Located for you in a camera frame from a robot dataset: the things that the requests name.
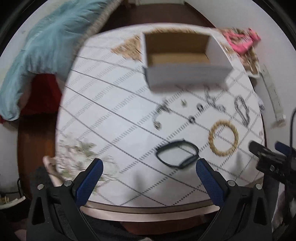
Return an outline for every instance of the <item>cardboard box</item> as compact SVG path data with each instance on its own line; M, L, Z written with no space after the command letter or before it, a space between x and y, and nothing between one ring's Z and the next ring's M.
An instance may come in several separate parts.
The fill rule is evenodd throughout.
M150 89L176 84L221 83L232 70L226 53L211 35L143 33L141 54Z

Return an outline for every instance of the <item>wooden floor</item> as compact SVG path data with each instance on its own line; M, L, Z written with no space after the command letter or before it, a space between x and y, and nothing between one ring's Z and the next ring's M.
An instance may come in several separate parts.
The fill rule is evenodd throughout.
M188 5L179 4L154 4L137 6L127 9L120 6L110 16L108 22L102 28L101 32L110 29L141 23L186 23L200 25L204 27L213 27L201 14L194 11ZM39 166L43 166L42 157L45 155L55 156L55 128L57 114L40 114L22 117L20 119L18 134L18 167L21 177L21 186L24 192L30 195L29 175ZM199 218L191 218L187 221L182 220L184 229L196 226L200 223ZM164 223L164 225L155 222L142 226L140 224L124 225L133 233L148 233L157 230L157 232L176 231L176 225L179 223Z

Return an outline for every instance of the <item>yellow beaded bracelet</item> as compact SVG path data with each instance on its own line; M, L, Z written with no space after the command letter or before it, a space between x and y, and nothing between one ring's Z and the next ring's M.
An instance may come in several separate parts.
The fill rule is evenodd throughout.
M233 143L232 147L230 147L227 151L219 151L214 145L214 134L219 126L229 127L234 134L234 143ZM209 145L210 145L210 148L213 151L213 153L215 153L217 156L231 155L236 150L238 143L239 143L239 134L237 132L237 129L228 120L217 121L209 131Z

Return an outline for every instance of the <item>power strip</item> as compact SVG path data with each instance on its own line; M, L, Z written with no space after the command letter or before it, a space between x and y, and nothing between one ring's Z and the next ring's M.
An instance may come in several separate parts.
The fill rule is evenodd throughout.
M263 79L263 82L265 84L265 87L268 91L268 95L272 104L272 107L274 109L274 114L276 117L276 126L284 126L286 125L286 116L284 115L284 110L281 105L281 101L279 99L279 96L276 93L276 88L274 85L274 82L266 68L266 66L263 64L260 66L261 68L261 76Z

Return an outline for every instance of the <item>white patterned tablecloth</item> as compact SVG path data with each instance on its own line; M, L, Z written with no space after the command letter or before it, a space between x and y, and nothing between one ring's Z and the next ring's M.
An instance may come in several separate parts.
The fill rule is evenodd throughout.
M264 143L260 110L251 82L236 56L231 58L234 69L226 84L210 87L209 91L217 104L226 107L226 113L222 113L207 104L204 87L151 92L141 62L110 51L135 34L159 27L192 28L211 33L227 44L217 30L193 25L145 24L115 29L85 42L65 86L56 134L58 170L66 179L74 179L94 158L101 158L104 173L89 201L105 210L128 213L129 209L124 208L133 208L133 213L144 213L143 210L158 208L165 212L174 207L188 210L209 205L195 165L175 170L155 157L158 145L178 139L198 146L200 157L208 160L226 180L248 185L263 176L255 168L257 157L248 151L249 141ZM250 109L248 127L243 126L235 110L236 95L241 95ZM162 128L157 130L152 116L164 98L178 114L161 114L157 120ZM181 100L186 100L187 107L181 105ZM198 103L204 106L202 113L196 109ZM195 116L196 124L185 118L190 115ZM239 133L238 148L227 157L216 156L208 144L209 129L220 119L230 120ZM226 150L233 139L230 130L220 128L215 145Z

